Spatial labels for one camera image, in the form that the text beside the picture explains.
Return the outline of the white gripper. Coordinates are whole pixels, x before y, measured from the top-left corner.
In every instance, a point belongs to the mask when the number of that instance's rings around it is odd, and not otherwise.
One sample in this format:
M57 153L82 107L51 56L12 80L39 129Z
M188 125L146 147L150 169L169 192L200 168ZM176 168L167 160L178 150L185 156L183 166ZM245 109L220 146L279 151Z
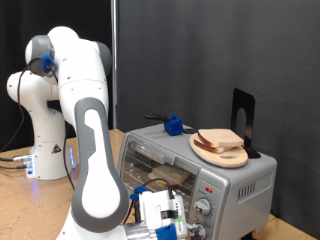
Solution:
M139 195L140 214L142 220L149 229L174 224L177 231L185 230L184 203L181 195L173 193L174 198L169 197L169 191L160 192L145 191ZM186 224L191 232L197 232L198 224Z

